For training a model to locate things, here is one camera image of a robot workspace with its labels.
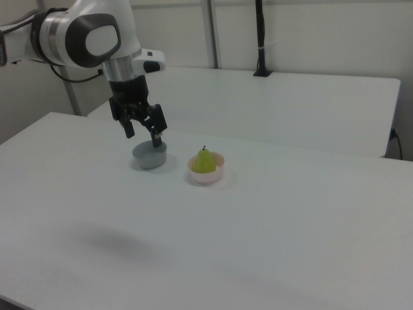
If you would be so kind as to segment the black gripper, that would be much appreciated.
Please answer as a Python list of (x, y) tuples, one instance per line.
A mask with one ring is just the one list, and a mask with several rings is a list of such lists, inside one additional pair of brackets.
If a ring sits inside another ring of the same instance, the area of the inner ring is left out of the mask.
[(167, 124), (161, 105), (148, 105), (149, 91), (146, 77), (141, 75), (128, 81), (110, 81), (109, 85), (113, 94), (109, 99), (112, 117), (121, 124), (126, 137), (133, 137), (135, 132), (125, 104), (142, 104), (147, 107), (139, 111), (138, 122), (149, 131), (153, 147), (160, 147), (161, 136), (167, 129)]

